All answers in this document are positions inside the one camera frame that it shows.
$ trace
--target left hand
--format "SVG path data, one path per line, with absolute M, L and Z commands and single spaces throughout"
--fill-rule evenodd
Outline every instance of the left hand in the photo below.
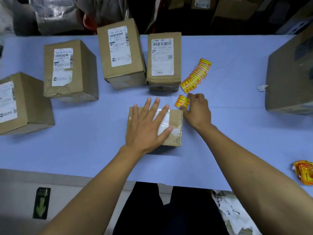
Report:
M 173 127 L 169 126 L 159 136 L 157 135 L 159 126 L 169 109 L 169 105 L 164 106 L 153 120 L 159 103 L 160 99 L 157 97 L 149 110 L 151 104 L 149 97 L 140 115 L 138 115 L 137 105 L 134 105 L 131 124 L 126 135 L 126 145 L 139 153 L 140 157 L 160 146 L 173 130 Z

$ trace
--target table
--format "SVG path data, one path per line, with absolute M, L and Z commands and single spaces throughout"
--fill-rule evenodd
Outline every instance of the table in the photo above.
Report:
M 291 170 L 300 159 L 313 161 L 312 118 L 267 112 L 264 92 L 268 56 L 292 36 L 183 36 L 182 80 L 200 58 L 212 62 L 207 78 L 192 93 L 204 93 L 212 122 L 231 139 L 297 181 Z M 115 90 L 103 79 L 97 36 L 9 37 L 1 78 L 22 71 L 43 79 L 43 46 L 81 39 L 97 56 L 100 100 L 69 105 L 52 99 L 56 126 L 20 136 L 0 137 L 0 168 L 54 174 L 95 176 L 125 143 L 127 116 L 134 103 L 148 96 L 161 106 L 176 93 L 149 92 L 146 86 Z M 147 36 L 141 36 L 147 62 Z M 183 122 L 181 148 L 159 148 L 143 157 L 128 180 L 230 190 L 211 152 Z

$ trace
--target dark clothing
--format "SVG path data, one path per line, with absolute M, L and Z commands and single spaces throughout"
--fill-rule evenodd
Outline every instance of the dark clothing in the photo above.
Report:
M 163 205 L 155 183 L 136 182 L 113 235 L 229 235 L 213 198 L 205 189 L 173 187 Z

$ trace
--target red object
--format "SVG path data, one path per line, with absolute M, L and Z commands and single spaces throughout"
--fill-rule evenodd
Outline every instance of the red object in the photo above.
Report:
M 84 26 L 88 30 L 92 30 L 95 34 L 97 34 L 97 27 L 98 26 L 92 17 L 89 17 L 88 15 L 84 14 L 83 23 L 84 23 Z

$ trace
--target forearm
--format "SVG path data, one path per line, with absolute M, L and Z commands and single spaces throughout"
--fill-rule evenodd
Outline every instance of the forearm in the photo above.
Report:
M 126 179 L 140 156 L 123 146 L 41 232 L 41 235 L 103 235 Z
M 202 127 L 199 134 L 233 192 L 264 234 L 295 234 L 300 225 L 308 229 L 313 200 L 292 179 L 214 126 Z

